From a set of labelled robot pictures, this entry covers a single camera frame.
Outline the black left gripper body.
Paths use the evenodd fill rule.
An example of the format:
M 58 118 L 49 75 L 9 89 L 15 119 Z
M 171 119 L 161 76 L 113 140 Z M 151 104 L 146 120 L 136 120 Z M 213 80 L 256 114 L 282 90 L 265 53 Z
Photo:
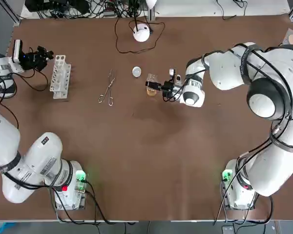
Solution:
M 24 53 L 21 52 L 21 67 L 23 70 L 31 70 L 36 69 L 38 71 L 42 70 L 42 64 L 41 64 L 41 52 L 30 52 L 30 53 Z

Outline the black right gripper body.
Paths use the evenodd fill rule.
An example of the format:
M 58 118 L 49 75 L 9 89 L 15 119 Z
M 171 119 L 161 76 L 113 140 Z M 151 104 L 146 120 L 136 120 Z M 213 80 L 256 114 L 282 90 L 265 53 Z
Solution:
M 174 90 L 174 82 L 173 81 L 165 81 L 162 86 L 162 95 L 163 99 L 175 99 Z

